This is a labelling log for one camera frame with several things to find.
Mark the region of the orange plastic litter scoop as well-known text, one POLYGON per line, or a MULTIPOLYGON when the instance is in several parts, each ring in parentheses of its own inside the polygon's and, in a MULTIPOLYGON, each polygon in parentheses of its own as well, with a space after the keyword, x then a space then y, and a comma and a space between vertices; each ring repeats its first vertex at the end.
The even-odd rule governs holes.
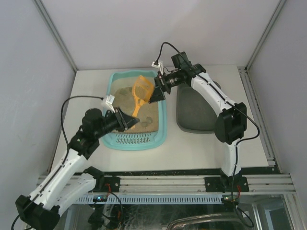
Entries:
POLYGON ((140 108, 149 102, 153 92, 154 85, 143 75, 140 75, 132 87, 132 95, 135 101, 133 117, 137 117, 140 108))

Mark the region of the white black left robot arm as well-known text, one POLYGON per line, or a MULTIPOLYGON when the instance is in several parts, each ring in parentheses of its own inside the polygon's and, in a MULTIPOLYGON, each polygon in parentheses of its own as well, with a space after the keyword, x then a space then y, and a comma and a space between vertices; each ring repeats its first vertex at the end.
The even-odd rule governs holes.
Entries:
POLYGON ((57 166, 28 196, 17 198, 15 204, 20 219, 35 230, 52 230, 79 197, 103 189, 106 184, 104 173, 93 166, 85 169, 77 182, 69 187, 66 184, 99 147, 101 137, 113 130, 126 131, 139 121, 120 108, 107 111, 105 115, 96 108, 87 110, 57 166))

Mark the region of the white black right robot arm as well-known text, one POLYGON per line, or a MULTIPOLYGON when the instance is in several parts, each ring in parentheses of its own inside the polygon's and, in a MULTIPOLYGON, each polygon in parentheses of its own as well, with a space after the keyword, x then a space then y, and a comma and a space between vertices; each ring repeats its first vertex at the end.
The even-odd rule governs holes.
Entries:
POLYGON ((238 165, 238 145, 247 129, 246 105, 229 99, 210 78, 206 69, 201 64, 193 65, 185 52, 178 53, 171 59, 175 71, 169 74, 163 72, 161 61, 152 62, 152 67, 158 69, 158 74, 154 79, 155 89, 149 102, 164 100, 165 93, 170 93, 171 88, 183 83, 198 92, 217 116, 214 133, 217 139, 225 144, 224 163, 221 170, 227 177, 237 175, 241 170, 238 165))

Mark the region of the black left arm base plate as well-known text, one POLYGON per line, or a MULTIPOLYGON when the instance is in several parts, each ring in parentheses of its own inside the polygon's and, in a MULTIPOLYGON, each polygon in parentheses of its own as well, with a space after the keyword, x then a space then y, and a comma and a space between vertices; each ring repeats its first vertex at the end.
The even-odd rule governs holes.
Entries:
POLYGON ((104 177, 96 180, 93 192, 119 192, 120 178, 116 176, 104 177))

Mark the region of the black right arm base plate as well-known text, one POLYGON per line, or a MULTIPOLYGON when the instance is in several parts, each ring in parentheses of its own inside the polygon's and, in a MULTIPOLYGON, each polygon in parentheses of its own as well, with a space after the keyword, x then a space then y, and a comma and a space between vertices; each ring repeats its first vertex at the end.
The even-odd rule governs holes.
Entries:
POLYGON ((206 192, 238 192, 239 188, 241 192, 249 192, 248 181, 246 177, 235 177, 234 181, 232 177, 205 177, 206 192))

